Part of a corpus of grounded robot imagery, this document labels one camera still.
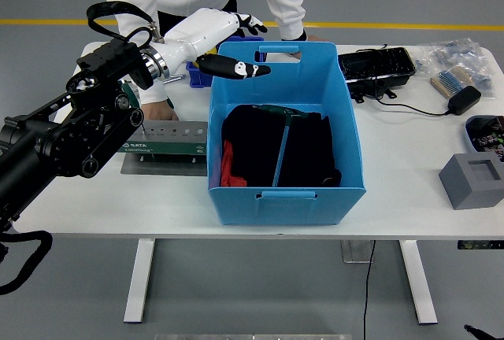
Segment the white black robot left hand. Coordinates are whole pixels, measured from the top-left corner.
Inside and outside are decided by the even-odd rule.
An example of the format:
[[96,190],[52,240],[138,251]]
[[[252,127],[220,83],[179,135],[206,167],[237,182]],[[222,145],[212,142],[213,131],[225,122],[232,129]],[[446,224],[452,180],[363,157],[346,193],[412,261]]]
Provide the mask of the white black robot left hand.
[[230,13],[219,9],[202,8],[182,20],[164,36],[163,43],[153,48],[160,54],[161,72],[168,76],[183,62],[195,62],[200,71],[225,79],[247,79],[265,76],[271,72],[267,65],[254,65],[231,57],[211,54],[210,51],[246,28],[253,35],[267,32],[267,28],[250,14]]

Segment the person's left hand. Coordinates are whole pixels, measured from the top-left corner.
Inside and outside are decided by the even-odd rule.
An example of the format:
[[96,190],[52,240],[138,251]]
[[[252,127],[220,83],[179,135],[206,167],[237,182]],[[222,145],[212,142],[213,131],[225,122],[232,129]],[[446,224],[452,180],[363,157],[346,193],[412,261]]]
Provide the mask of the person's left hand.
[[[327,39],[322,39],[318,36],[315,36],[315,35],[307,35],[307,34],[304,34],[302,35],[301,37],[299,37],[298,39],[296,39],[297,42],[301,42],[301,41],[307,41],[307,42],[327,42],[328,40]],[[290,53],[290,55],[294,58],[297,58],[297,59],[300,59],[301,56],[302,56],[302,53],[300,51],[298,52],[295,52],[295,53]]]

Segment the person's right hand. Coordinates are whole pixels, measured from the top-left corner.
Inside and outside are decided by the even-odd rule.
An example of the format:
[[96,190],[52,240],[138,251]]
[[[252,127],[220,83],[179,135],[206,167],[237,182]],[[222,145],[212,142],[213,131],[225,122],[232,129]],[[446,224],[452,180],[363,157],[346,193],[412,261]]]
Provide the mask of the person's right hand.
[[175,110],[167,101],[152,102],[141,105],[141,109],[147,120],[178,120]]

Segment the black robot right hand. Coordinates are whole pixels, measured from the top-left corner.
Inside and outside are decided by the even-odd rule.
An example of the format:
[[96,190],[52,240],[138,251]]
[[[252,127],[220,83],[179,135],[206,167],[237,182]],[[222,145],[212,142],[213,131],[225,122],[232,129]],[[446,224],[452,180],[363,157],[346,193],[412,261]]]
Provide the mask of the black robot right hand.
[[495,340],[495,337],[474,326],[465,324],[464,329],[478,340]]

